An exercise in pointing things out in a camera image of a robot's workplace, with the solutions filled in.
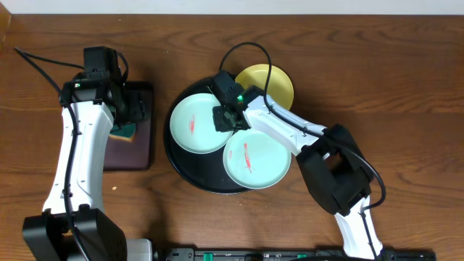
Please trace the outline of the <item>yellow plate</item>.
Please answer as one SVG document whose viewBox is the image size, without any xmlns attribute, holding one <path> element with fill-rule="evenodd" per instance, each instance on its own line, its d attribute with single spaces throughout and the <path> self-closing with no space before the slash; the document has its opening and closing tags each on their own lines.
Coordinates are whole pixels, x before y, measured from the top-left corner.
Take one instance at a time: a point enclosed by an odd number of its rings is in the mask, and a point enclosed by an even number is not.
<svg viewBox="0 0 464 261">
<path fill-rule="evenodd" d="M 264 89 L 268 76 L 268 64 L 252 65 L 242 70 L 235 81 L 245 89 L 256 86 Z M 294 101 L 294 87 L 290 77 L 279 67 L 272 66 L 268 94 L 281 107 L 290 110 Z"/>
</svg>

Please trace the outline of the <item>green yellow sponge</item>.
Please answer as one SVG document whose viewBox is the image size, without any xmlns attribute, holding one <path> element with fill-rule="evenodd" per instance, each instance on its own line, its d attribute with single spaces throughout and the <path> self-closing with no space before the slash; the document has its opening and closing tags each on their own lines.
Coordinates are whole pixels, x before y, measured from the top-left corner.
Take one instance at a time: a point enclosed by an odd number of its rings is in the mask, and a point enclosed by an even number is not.
<svg viewBox="0 0 464 261">
<path fill-rule="evenodd" d="M 132 142 L 137 130 L 137 124 L 115 125 L 109 133 L 109 137 L 118 140 Z"/>
</svg>

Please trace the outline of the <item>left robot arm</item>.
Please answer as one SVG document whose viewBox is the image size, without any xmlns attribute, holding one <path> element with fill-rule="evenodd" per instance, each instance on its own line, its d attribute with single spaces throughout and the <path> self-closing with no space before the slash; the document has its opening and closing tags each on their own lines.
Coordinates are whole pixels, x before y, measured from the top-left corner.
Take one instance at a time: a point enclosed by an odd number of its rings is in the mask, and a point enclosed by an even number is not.
<svg viewBox="0 0 464 261">
<path fill-rule="evenodd" d="M 23 238 L 37 260 L 152 260 L 148 239 L 127 240 L 104 213 L 102 174 L 115 125 L 149 120 L 137 88 L 98 80 L 64 84 L 63 137 L 54 185 Z"/>
</svg>

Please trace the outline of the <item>light green plate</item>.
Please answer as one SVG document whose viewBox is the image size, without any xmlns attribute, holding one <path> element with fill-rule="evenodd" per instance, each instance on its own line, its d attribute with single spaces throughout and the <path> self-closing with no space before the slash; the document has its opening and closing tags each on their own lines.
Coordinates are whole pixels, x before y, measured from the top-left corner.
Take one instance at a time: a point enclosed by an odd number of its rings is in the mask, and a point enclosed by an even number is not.
<svg viewBox="0 0 464 261">
<path fill-rule="evenodd" d="M 224 146 L 232 131 L 215 129 L 212 109 L 220 106 L 213 94 L 193 94 L 182 99 L 170 116 L 170 132 L 175 142 L 188 152 L 208 154 Z"/>
<path fill-rule="evenodd" d="M 291 164 L 291 152 L 257 130 L 240 130 L 225 145 L 223 164 L 229 178 L 247 189 L 277 184 Z"/>
</svg>

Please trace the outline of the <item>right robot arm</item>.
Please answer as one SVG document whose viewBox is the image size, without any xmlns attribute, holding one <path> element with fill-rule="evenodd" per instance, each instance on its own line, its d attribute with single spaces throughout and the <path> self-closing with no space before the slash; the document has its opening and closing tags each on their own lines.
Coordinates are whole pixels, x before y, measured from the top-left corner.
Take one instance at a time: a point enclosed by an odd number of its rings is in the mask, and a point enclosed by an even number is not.
<svg viewBox="0 0 464 261">
<path fill-rule="evenodd" d="M 260 131 L 295 155 L 310 195 L 334 215 L 345 255 L 379 260 L 383 245 L 370 211 L 383 203 L 386 187 L 342 125 L 327 128 L 308 122 L 276 103 L 258 87 L 214 87 L 217 131 Z"/>
</svg>

